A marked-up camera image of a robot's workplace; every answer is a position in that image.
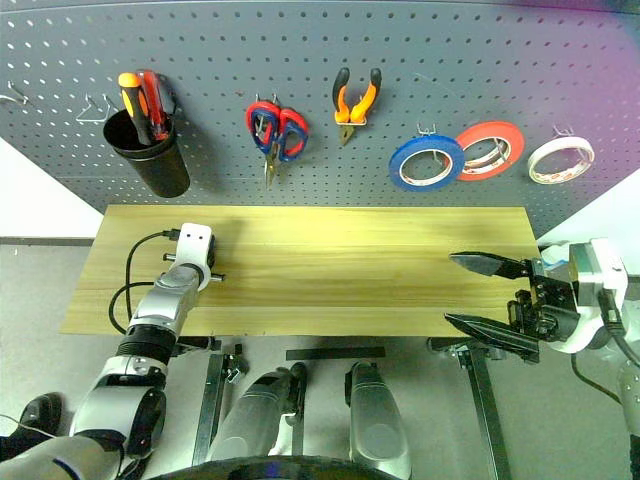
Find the orange pliers handle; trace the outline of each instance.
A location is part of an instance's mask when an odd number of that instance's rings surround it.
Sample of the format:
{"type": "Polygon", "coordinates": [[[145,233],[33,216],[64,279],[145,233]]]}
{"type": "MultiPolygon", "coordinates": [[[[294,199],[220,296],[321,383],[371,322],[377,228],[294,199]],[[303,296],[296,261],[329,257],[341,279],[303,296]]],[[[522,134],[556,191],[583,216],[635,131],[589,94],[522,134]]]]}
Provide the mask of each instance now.
{"type": "Polygon", "coordinates": [[[379,68],[371,69],[371,79],[367,92],[362,97],[362,100],[353,107],[349,112],[349,106],[346,104],[344,97],[347,91],[347,83],[349,82],[349,69],[341,68],[336,76],[336,80],[333,83],[333,105],[336,108],[334,118],[336,123],[354,123],[364,124],[366,122],[367,111],[376,101],[378,93],[380,92],[380,85],[382,84],[382,72],[379,68]]]}

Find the black cup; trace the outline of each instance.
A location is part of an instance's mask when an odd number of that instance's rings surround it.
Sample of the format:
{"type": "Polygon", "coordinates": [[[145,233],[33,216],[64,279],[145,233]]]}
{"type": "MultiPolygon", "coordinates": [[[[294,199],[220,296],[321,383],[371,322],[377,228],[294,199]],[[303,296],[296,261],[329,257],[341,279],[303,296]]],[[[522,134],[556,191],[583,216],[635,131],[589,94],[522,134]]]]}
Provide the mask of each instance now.
{"type": "Polygon", "coordinates": [[[144,183],[160,197],[182,195],[189,188],[189,174],[176,144],[176,130],[167,119],[169,137],[155,145],[138,141],[136,127],[129,113],[121,110],[104,125],[104,138],[118,155],[127,159],[144,183]]]}

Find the pegboard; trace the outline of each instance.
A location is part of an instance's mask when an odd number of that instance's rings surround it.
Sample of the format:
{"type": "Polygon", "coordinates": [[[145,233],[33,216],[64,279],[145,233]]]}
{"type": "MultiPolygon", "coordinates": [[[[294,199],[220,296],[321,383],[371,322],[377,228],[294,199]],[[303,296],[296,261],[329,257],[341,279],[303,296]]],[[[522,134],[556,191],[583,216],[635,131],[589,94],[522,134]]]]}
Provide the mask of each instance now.
{"type": "Polygon", "coordinates": [[[0,16],[0,85],[13,81],[30,103],[0,105],[2,136],[101,211],[108,203],[523,205],[540,236],[638,168],[637,15],[458,2],[24,3],[9,0],[0,16]],[[352,96],[372,67],[383,75],[367,127],[345,147],[330,98],[342,66],[352,96]],[[180,104],[191,187],[176,199],[144,186],[106,144],[102,124],[75,121],[85,93],[121,105],[118,74],[143,67],[165,75],[180,104]],[[256,93],[273,92],[306,117],[312,136],[266,190],[244,111],[256,93]],[[487,120],[513,122],[527,139],[504,174],[430,193],[391,183],[389,158],[416,136],[416,123],[455,137],[487,120]],[[538,185],[526,158],[553,125],[589,139],[596,161],[571,182],[538,185]]]}

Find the gray floor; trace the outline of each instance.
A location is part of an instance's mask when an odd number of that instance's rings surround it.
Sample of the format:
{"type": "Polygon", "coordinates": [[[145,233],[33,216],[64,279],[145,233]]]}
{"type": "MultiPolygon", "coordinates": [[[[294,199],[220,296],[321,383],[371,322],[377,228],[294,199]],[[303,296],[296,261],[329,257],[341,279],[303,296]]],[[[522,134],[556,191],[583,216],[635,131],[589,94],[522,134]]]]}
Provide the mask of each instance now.
{"type": "MultiPolygon", "coordinates": [[[[116,336],[60,335],[83,247],[0,246],[0,412],[19,416],[24,404],[62,392],[68,425],[86,389],[113,355],[116,336]]],[[[226,405],[269,369],[287,365],[285,350],[312,346],[384,345],[378,361],[408,430],[414,479],[489,478],[466,374],[451,358],[428,353],[420,338],[224,338],[244,345],[251,371],[229,391],[226,405]]],[[[207,356],[172,361],[169,413],[147,477],[190,464],[207,356]]],[[[349,410],[344,373],[352,360],[308,362],[305,453],[346,458],[349,410]]],[[[583,370],[609,387],[613,376],[595,359],[583,370]]],[[[618,407],[575,379],[569,358],[544,349],[539,365],[510,356],[489,366],[516,479],[624,479],[628,437],[618,407]]],[[[14,429],[0,419],[0,434],[14,429]]]]}

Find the wooden tabletop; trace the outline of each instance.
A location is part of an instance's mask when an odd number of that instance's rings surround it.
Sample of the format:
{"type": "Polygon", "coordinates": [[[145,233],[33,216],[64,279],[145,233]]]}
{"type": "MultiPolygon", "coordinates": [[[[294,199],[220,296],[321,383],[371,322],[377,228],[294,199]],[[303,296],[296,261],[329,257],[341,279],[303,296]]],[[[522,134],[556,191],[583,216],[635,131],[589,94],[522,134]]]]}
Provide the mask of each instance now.
{"type": "MultiPolygon", "coordinates": [[[[538,255],[520,207],[112,205],[60,331],[116,333],[107,307],[124,284],[129,249],[185,222],[211,226],[214,271],[226,280],[200,292],[184,335],[459,336],[444,312],[506,321],[507,301],[528,283],[468,272],[447,255],[538,255]]],[[[166,271],[162,255],[175,246],[164,237],[141,246],[133,281],[153,281],[166,271]]],[[[132,290],[134,308],[149,288],[132,290]]],[[[126,325],[123,301],[117,318],[126,325]]]]}

